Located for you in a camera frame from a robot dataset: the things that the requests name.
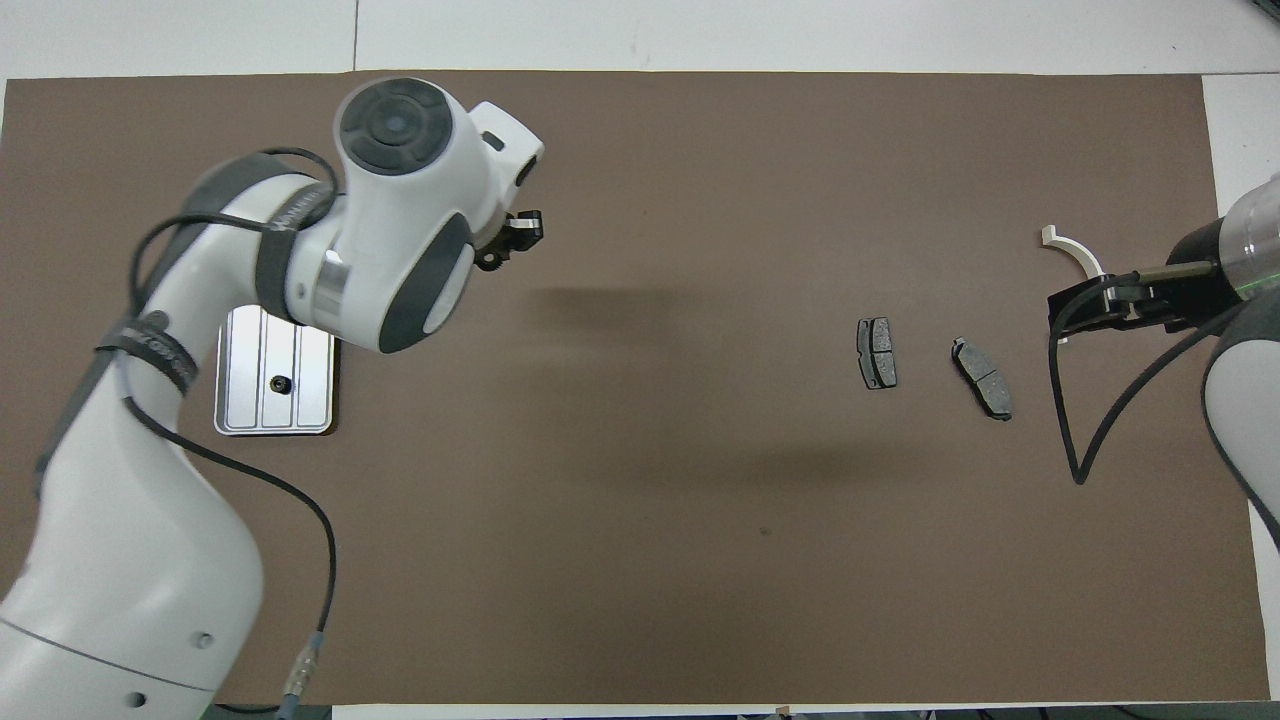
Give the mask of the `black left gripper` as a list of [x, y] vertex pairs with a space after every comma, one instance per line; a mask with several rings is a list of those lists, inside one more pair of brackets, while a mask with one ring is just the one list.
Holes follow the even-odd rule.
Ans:
[[508, 214], [495, 238], [486, 246], [486, 255], [508, 258], [512, 252], [527, 252], [545, 237], [541, 210]]

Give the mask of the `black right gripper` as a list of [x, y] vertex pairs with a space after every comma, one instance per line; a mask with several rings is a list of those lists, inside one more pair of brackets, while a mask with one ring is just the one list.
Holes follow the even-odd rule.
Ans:
[[1230, 217], [1190, 232], [1165, 264], [1128, 272], [1126, 281], [1103, 272], [1089, 249], [1055, 225], [1047, 227], [1047, 246], [1075, 258], [1085, 273], [1083, 282], [1047, 297], [1050, 337], [1151, 325], [1189, 329], [1242, 302], [1251, 282], [1251, 228]]

